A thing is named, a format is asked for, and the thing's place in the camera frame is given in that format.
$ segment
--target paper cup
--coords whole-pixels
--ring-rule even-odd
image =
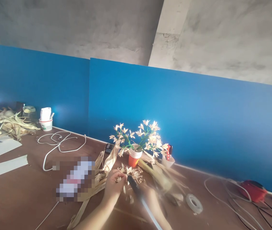
[[[53,119],[49,121],[41,121],[39,119],[39,123],[41,124],[43,131],[51,131],[53,128]]]
[[[134,148],[136,149],[139,145],[137,144],[132,144],[134,146]],[[142,151],[141,152],[135,152],[133,149],[129,149],[129,166],[131,166],[132,168],[136,167],[139,159],[142,156]]]
[[[170,156],[169,161],[166,159],[165,156],[162,158],[162,165],[166,166],[167,168],[170,168],[174,164],[175,160],[172,156]]]

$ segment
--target blue wall panel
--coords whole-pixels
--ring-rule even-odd
[[[0,106],[52,107],[53,125],[88,132],[89,60],[0,46]]]
[[[272,86],[91,59],[89,136],[155,120],[180,164],[272,190]]]

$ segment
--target white cable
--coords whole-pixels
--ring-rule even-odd
[[[228,205],[226,202],[224,202],[223,200],[221,200],[221,199],[219,199],[218,197],[216,197],[208,188],[207,188],[207,186],[206,186],[206,182],[208,181],[208,180],[210,180],[210,179],[212,179],[213,177],[209,177],[208,179],[206,179],[205,181],[204,181],[204,186],[205,186],[205,188],[206,188],[206,190],[212,195],[212,196],[214,196],[217,200],[219,200],[220,202],[222,202],[222,203],[224,203],[226,206],[228,206],[233,212],[235,212],[242,220],[244,220],[245,221],[245,223],[246,224],[248,224],[252,229],[254,229],[254,230],[257,230],[255,227],[253,227],[253,225],[251,225],[247,220],[245,220],[238,212],[236,212],[230,205]],[[246,199],[244,199],[244,198],[241,198],[241,197],[239,197],[239,196],[237,196],[237,195],[235,195],[235,196],[237,196],[237,197],[239,197],[239,198],[241,198],[241,199],[243,199],[243,200],[246,200],[246,201],[248,201],[248,202],[252,202],[252,200],[251,200],[251,198],[250,198],[250,195],[249,195],[249,193],[247,192],[247,190],[246,189],[244,189],[243,187],[241,187],[240,185],[238,185],[236,182],[234,182],[233,180],[228,180],[228,179],[225,179],[225,178],[223,178],[224,180],[226,180],[226,181],[229,181],[229,182],[231,182],[231,183],[233,183],[233,184],[235,184],[235,185],[237,185],[238,187],[240,187],[240,188],[242,188],[247,194],[248,194],[248,197],[249,197],[249,200],[246,200]],[[258,221],[256,221],[256,219],[250,214],[250,213],[248,213],[254,220],[255,220],[255,222],[258,224],[258,226],[262,229],[262,230],[264,230],[264,228],[258,223]]]
[[[232,193],[232,192],[230,192],[230,190],[228,189],[228,187],[226,186],[226,183],[227,182],[231,182],[231,183],[233,183],[233,184],[235,184],[235,185],[237,185],[238,187],[240,187],[240,188],[242,188],[243,190],[245,190],[245,192],[247,193],[247,195],[248,195],[248,197],[249,197],[249,200],[246,200],[245,198],[243,198],[243,197],[240,197],[240,196],[237,196],[237,195],[235,195],[234,193]],[[247,190],[246,189],[244,189],[243,187],[241,187],[240,185],[238,185],[237,184],[237,182],[236,181],[233,181],[233,180],[226,180],[225,181],[225,183],[223,184],[224,185],[224,187],[225,187],[225,189],[226,189],[226,191],[227,191],[227,193],[229,194],[229,196],[232,198],[232,200],[234,201],[234,203],[236,203],[237,204],[237,206],[238,207],[240,207],[244,212],[246,212],[256,223],[257,223],[257,225],[262,229],[262,230],[264,230],[264,228],[259,224],[259,222],[246,210],[246,209],[244,209],[242,206],[240,206],[236,201],[235,201],[235,199],[234,199],[234,197],[232,197],[232,195],[234,195],[234,196],[236,196],[236,197],[238,197],[238,198],[240,198],[240,199],[242,199],[242,200],[244,200],[244,201],[247,201],[247,202],[250,202],[250,203],[252,203],[252,200],[251,200],[251,197],[250,197],[250,195],[249,195],[249,193],[247,192]]]
[[[39,224],[39,226],[35,229],[37,230],[42,224],[43,222],[47,219],[47,217],[51,214],[51,212],[53,211],[53,209],[56,207],[56,205],[58,205],[59,201],[57,201],[57,203],[55,204],[55,206],[52,208],[52,210],[49,212],[49,214],[47,214],[47,216],[44,218],[44,220]]]
[[[58,139],[61,139],[61,138],[62,138],[62,136],[61,136],[60,134],[58,134],[58,133],[69,133],[69,135],[67,135],[62,141],[58,142],[58,141],[56,141],[56,140],[53,139],[53,136],[54,136],[54,135],[58,135],[58,136],[59,136]],[[54,142],[56,142],[56,144],[50,144],[50,143],[47,143],[47,142],[39,142],[39,140],[40,140],[42,137],[47,136],[47,135],[52,135],[52,136],[51,136],[51,140],[54,141]],[[69,138],[67,138],[67,137],[70,136],[70,135],[71,135],[71,133],[70,133],[70,132],[67,132],[67,131],[60,131],[60,132],[56,132],[56,133],[54,133],[54,134],[46,134],[46,135],[41,136],[41,137],[38,139],[38,143],[39,143],[39,144],[56,145],[55,148],[58,147],[59,151],[62,152],[62,153],[77,151],[77,150],[79,150],[81,147],[83,147],[83,146],[86,144],[87,138],[86,138],[86,135],[84,135],[84,137],[85,137],[85,142],[84,142],[84,144],[82,144],[78,149],[69,150],[69,151],[61,151],[60,145],[61,145],[65,140],[68,140],[68,139],[71,139],[71,138],[77,138],[77,137],[69,137]],[[45,158],[44,158],[44,161],[43,161],[43,166],[42,166],[43,171],[45,171],[45,172],[50,171],[50,170],[53,170],[53,168],[45,169],[45,161],[46,161],[47,155],[48,155],[50,152],[52,152],[55,148],[53,148],[51,151],[49,151],[49,152],[45,155]]]

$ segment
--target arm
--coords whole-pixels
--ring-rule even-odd
[[[121,177],[121,181],[116,183],[118,177]],[[126,179],[127,176],[119,170],[112,170],[106,180],[101,204],[85,220],[79,223],[74,230],[100,230],[114,209]]]
[[[163,230],[172,230],[159,205],[155,190],[145,184],[141,184],[140,186],[144,193],[146,203],[158,224]],[[149,222],[152,222],[151,218],[148,215],[145,215],[145,217]]]

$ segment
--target concrete wall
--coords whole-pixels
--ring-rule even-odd
[[[163,0],[0,0],[0,44],[148,65]]]
[[[165,0],[149,66],[272,85],[272,1]]]

